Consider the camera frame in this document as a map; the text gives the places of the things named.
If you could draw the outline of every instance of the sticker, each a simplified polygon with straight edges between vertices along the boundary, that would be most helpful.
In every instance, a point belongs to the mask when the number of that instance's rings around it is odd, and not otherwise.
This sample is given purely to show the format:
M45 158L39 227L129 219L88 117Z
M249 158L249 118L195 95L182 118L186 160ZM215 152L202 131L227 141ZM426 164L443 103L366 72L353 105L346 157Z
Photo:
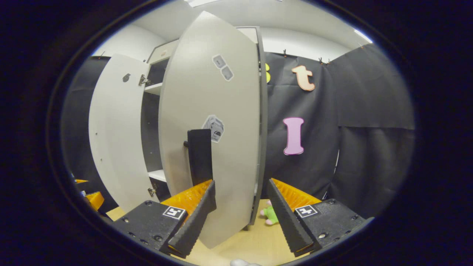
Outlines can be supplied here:
M212 61L218 69L221 69L227 65L227 63L225 63L225 60L223 60L223 57L219 54L214 55L212 57Z
M214 65L220 69L220 73L226 81L230 81L233 78L233 71L227 66L225 59L220 54L216 54L212 57Z
M223 135L224 125L216 115L209 115L204 125L202 125L202 129L210 129L210 140L218 143Z
M184 209L169 206L163 215L180 220L184 212Z
M233 72L228 66L222 69L222 75L227 81L230 81L233 78Z
M312 206L307 205L303 207L296 208L296 212L299 214L299 217L301 218L306 218L310 215L314 215L316 213L319 213L316 211Z

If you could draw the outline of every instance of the green plush toy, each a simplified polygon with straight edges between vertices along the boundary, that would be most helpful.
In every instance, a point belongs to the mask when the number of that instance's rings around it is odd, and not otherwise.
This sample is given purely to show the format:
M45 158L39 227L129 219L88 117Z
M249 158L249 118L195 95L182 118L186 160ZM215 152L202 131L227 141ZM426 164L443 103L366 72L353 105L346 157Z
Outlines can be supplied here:
M279 221L278 221L278 218L276 217L276 213L274 212L274 209L271 205L271 201L266 202L266 204L268 204L269 207L264 208L260 211L261 215L268 217L268 219L266 220L266 224L273 225L275 223L278 223Z

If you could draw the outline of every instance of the orange gripper pad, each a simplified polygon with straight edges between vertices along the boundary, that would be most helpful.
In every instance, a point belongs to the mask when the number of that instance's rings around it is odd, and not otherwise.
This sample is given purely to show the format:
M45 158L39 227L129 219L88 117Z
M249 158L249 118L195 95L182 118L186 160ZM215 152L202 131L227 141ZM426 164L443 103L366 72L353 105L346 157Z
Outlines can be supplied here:
M102 196L102 193L100 192L94 192L94 193L88 194L86 195L86 198L89 200L92 208L94 208L94 210L97 212L100 206L102 206L102 204L105 201L104 197Z
M195 185L161 202L161 204L185 209L187 211L187 217L184 220L185 223L194 212L195 208L197 208L197 205L201 201L211 182L212 179Z
M313 197L300 189L297 189L274 178L272 178L272 180L292 211L302 206L321 202L321 200L318 198Z

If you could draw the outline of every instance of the ceiling light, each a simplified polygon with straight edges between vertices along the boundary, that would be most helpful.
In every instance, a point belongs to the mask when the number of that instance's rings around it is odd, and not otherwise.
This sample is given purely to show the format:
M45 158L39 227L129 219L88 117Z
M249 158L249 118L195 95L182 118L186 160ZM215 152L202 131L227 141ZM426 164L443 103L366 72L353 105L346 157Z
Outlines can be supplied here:
M184 0L184 1L186 1L189 4L189 6L195 8L203 4L208 4L208 3L212 3L212 2L216 2L220 0Z
M370 44L372 44L373 42L368 38L366 37L363 33L361 33L359 30L355 30L355 33L360 35L361 37L363 37L363 39L367 40Z

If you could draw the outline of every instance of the white cabinet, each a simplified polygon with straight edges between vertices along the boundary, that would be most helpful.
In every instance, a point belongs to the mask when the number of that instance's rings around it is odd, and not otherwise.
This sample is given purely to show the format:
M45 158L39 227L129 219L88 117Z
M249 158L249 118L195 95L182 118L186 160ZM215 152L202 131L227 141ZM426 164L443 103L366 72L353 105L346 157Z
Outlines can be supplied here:
M212 143L217 209L207 217L202 243L216 246L251 223L265 154L262 51L255 28L240 31L203 12L179 40L157 47L149 63L112 56L93 95L89 135L100 177L126 212L151 198L149 175L158 174L146 171L140 141L141 99L148 92L160 95L159 176L171 195L193 185L183 146L187 131L202 128L210 115L223 122L224 133ZM146 88L142 75L151 80Z

